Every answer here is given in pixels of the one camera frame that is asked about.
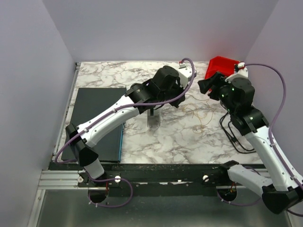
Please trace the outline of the white perforated cable spool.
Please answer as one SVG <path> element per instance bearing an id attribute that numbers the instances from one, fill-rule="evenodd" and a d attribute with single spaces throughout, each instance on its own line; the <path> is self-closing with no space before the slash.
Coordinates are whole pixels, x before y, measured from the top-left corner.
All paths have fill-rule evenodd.
<path id="1" fill-rule="evenodd" d="M 147 126 L 149 128 L 160 126 L 160 109 L 149 109 L 147 111 Z"/>

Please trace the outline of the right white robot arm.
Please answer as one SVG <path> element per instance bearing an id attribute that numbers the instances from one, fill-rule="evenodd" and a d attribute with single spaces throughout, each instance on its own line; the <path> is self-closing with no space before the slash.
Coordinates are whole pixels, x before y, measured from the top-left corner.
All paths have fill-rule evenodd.
<path id="1" fill-rule="evenodd" d="M 303 200 L 303 177 L 283 154 L 263 113 L 252 105 L 255 88 L 247 78 L 230 82 L 217 72 L 198 82 L 200 92 L 220 101 L 230 115 L 231 122 L 252 145 L 270 177 L 254 173 L 236 161 L 219 166 L 220 183 L 239 183 L 260 196 L 265 206 L 280 214 Z"/>

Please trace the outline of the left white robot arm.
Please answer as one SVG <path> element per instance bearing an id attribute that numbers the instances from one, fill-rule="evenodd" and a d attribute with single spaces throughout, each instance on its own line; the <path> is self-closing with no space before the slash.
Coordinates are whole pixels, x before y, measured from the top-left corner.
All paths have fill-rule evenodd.
<path id="1" fill-rule="evenodd" d="M 78 126 L 69 124 L 66 135 L 69 139 L 75 138 L 70 146 L 79 165 L 91 178 L 101 177 L 105 170 L 93 147 L 125 121 L 162 105 L 164 101 L 176 97 L 177 100 L 170 105 L 178 107 L 185 100 L 182 92 L 189 84 L 191 76 L 192 68 L 184 64 L 178 69 L 165 65 L 157 70 L 153 78 L 131 85 L 119 100 L 98 116 Z"/>

